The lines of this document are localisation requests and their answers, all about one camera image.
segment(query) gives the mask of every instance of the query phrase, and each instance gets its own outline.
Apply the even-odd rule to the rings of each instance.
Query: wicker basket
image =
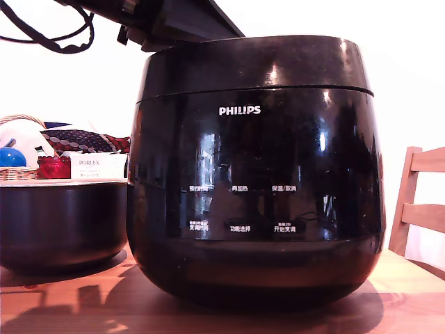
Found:
[[[45,124],[35,118],[33,116],[28,115],[11,115],[0,118],[0,125],[3,125],[11,120],[32,120],[43,126],[44,129]],[[0,167],[0,181],[15,181],[15,180],[36,180],[37,177],[37,169],[32,167]]]
[[[32,167],[0,167],[0,181],[36,180],[37,169]]]

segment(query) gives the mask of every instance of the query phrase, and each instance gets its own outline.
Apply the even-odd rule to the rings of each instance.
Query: wooden chair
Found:
[[[389,239],[389,250],[401,256],[405,256],[411,224],[445,233],[445,205],[413,204],[419,172],[445,173],[445,148],[425,152],[416,147],[407,149],[394,223]],[[420,261],[410,261],[445,280],[445,272],[440,269]]]

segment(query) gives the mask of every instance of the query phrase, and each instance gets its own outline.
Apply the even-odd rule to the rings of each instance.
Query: table surface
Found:
[[[445,333],[445,281],[384,250],[354,293],[320,310],[243,314],[180,301],[125,250],[84,277],[1,269],[1,333]]]

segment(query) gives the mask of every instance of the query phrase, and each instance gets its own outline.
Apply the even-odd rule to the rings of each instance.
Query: product box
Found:
[[[126,154],[71,154],[72,179],[122,179]]]

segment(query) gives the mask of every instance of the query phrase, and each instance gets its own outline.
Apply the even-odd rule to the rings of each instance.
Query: white wall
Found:
[[[75,12],[50,0],[9,2],[47,36],[82,25]],[[375,93],[384,159],[387,245],[406,147],[445,146],[443,1],[217,2],[247,36],[333,35],[360,45]],[[128,135],[147,54],[130,42],[126,47],[117,43],[117,24],[96,17],[95,28],[91,50],[76,56],[0,42],[0,116],[30,113],[45,120],[90,121],[97,131]],[[0,31],[21,36],[1,14]],[[416,202],[445,204],[445,178],[440,176],[420,176]],[[445,237],[412,228],[407,256],[445,269]]]

